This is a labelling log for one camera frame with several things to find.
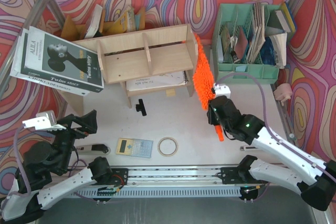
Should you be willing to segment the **orange microfiber duster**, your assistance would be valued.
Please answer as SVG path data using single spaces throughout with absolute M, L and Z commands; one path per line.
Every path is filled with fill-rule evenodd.
M 194 88 L 201 102 L 202 109 L 210 116 L 209 101 L 215 98 L 215 94 L 212 92 L 215 81 L 201 39 L 196 33 L 194 33 L 194 36 L 198 47 L 198 59 L 195 73 L 193 74 Z

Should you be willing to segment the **beige and blue calculator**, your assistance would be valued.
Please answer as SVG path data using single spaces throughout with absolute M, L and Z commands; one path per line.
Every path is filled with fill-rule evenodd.
M 153 148 L 152 140 L 119 138 L 115 152 L 117 155 L 125 155 L 139 158 L 151 158 L 152 148 Z

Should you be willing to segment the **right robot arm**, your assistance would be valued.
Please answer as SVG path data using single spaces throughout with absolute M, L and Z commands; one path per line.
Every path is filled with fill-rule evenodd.
M 325 162 L 297 148 L 258 117 L 241 114 L 224 95 L 209 101 L 208 117 L 235 140 L 272 154 L 283 164 L 280 167 L 247 155 L 238 165 L 242 180 L 277 184 L 300 195 L 309 206 L 327 210 L 335 196 L 335 161 Z

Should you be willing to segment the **wooden bookshelf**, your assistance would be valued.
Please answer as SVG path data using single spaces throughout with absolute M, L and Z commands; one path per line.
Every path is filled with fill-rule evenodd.
M 128 91 L 127 81 L 184 71 L 190 96 L 194 94 L 193 75 L 198 44 L 190 24 L 77 40 L 77 45 L 96 51 L 106 84 L 119 83 L 130 108 L 130 98 L 149 89 Z

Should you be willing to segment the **black marker pen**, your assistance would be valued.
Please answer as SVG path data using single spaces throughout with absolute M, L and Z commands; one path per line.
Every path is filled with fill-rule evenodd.
M 239 148 L 241 151 L 257 151 L 258 148 L 249 145 L 243 145 Z

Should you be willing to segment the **spiral notebook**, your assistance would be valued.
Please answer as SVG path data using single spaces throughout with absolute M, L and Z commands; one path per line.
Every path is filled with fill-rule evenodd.
M 126 82 L 128 91 L 144 89 L 165 88 L 169 86 L 183 86 L 188 83 L 186 71 L 161 74 L 158 76 L 145 77 Z

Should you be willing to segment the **black binder clip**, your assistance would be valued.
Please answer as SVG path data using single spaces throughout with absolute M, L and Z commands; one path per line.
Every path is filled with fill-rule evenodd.
M 138 100 L 138 104 L 135 105 L 137 112 L 141 112 L 142 116 L 147 116 L 146 109 L 142 99 Z

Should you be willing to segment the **yellow sticky note pad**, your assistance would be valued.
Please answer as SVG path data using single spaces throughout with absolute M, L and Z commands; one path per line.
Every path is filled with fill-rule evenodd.
M 174 96 L 176 96 L 175 89 L 167 89 L 167 90 L 165 90 L 165 93 L 166 93 L 167 97 L 174 97 Z

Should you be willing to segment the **clear tape roll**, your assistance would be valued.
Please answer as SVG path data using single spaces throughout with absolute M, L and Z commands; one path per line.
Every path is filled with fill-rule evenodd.
M 172 137 L 164 137 L 158 142 L 158 152 L 164 157 L 171 157 L 178 150 L 178 143 Z

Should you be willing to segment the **mint green desk organizer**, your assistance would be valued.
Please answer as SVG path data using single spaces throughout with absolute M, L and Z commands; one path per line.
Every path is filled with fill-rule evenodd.
M 261 29 L 266 27 L 277 5 L 220 4 L 212 38 L 214 78 L 245 72 L 261 84 L 274 84 L 279 68 L 263 63 L 260 53 Z

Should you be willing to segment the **pink piggy figurine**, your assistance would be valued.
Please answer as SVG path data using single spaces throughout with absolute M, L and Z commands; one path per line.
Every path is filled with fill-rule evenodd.
M 275 100 L 280 101 L 281 105 L 284 106 L 285 102 L 291 99 L 292 88 L 288 83 L 280 84 L 274 91 Z

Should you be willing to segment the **Twins story book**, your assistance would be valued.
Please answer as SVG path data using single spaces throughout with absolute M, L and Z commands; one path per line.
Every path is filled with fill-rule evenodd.
M 20 72 L 30 77 L 99 93 L 104 88 L 96 52 L 36 27 L 24 29 Z

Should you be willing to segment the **white Chokladfabriken book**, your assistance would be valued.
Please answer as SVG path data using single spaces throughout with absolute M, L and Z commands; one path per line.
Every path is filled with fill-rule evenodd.
M 50 81 L 47 79 L 40 78 L 38 76 L 29 76 L 28 74 L 23 73 L 21 70 L 21 63 L 23 59 L 23 50 L 24 50 L 24 38 L 28 34 L 28 29 L 23 29 L 22 35 L 19 36 L 17 44 L 16 44 L 16 49 L 15 49 L 15 55 L 12 63 L 12 67 L 10 70 L 10 75 L 12 77 L 16 77 L 19 79 L 31 81 L 37 84 L 41 84 L 50 88 L 57 89 L 58 91 L 62 92 L 69 92 L 72 94 L 80 95 L 80 96 L 86 96 L 90 92 L 84 89 L 76 88 L 76 87 L 71 87 L 66 84 L 59 83 L 57 81 Z

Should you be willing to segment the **yellow file rack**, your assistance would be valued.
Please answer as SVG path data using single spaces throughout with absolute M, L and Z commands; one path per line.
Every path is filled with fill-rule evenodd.
M 130 31 L 139 31 L 145 29 L 145 7 L 141 7 L 139 11 L 133 15 L 133 17 L 130 16 L 130 18 L 124 22 L 126 24 L 125 28 L 122 28 L 121 24 L 121 18 L 126 15 L 128 17 L 130 12 L 126 14 L 126 12 L 123 12 L 123 14 L 120 16 L 120 18 L 113 22 L 104 22 L 102 18 L 105 16 L 105 11 L 103 11 L 101 16 L 101 22 L 99 25 L 99 29 L 97 30 L 94 37 L 99 36 L 107 36 L 107 35 L 116 35 L 116 34 L 122 34 Z M 68 41 L 76 41 L 76 40 L 83 40 L 84 37 L 82 36 L 85 31 L 85 24 L 76 25 L 70 16 L 67 16 L 66 21 L 64 23 L 63 30 L 61 32 L 61 38 L 68 40 Z

